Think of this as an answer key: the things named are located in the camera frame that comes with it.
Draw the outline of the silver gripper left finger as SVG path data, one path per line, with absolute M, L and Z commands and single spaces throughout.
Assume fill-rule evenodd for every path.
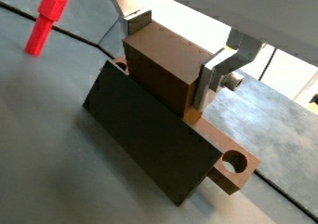
M 151 12 L 144 0 L 110 0 L 118 17 L 120 29 L 125 36 L 138 31 L 151 22 Z

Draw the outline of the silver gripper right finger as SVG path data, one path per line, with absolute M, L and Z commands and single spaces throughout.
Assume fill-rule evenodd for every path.
M 233 71 L 255 60 L 261 45 L 263 42 L 252 36 L 231 29 L 223 48 L 201 64 L 192 100 L 197 111 L 203 110 L 208 91 L 217 94 L 224 87 L 229 90 L 237 88 L 241 79 L 236 78 Z

